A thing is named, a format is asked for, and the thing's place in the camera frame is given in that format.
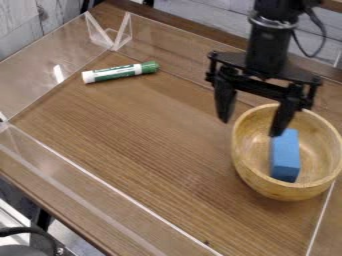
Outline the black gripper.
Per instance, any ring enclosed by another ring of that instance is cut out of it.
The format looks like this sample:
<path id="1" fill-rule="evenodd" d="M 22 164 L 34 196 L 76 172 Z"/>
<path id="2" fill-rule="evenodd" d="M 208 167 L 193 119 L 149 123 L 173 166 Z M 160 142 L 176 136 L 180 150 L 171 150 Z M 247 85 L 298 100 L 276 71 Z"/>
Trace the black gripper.
<path id="1" fill-rule="evenodd" d="M 311 109 L 322 79 L 290 62 L 279 72 L 259 71 L 244 63 L 243 53 L 211 51 L 205 80 L 213 88 L 216 115 L 223 123 L 231 119 L 236 94 L 247 92 L 277 101 L 268 135 L 280 136 L 299 109 Z"/>

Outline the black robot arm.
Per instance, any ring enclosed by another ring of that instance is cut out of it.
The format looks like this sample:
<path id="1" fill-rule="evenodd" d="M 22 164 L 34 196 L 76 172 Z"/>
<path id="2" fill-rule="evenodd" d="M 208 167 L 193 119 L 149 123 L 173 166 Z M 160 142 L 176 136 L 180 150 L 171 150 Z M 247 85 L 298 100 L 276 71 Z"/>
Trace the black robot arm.
<path id="1" fill-rule="evenodd" d="M 248 14 L 251 33 L 243 53 L 211 51 L 205 81 L 213 88 L 216 115 L 228 122 L 240 91 L 279 103 L 268 135 L 283 134 L 295 113 L 310 109 L 322 78 L 288 61 L 288 46 L 298 41 L 299 16 L 326 27 L 314 8 L 323 0 L 255 0 Z"/>

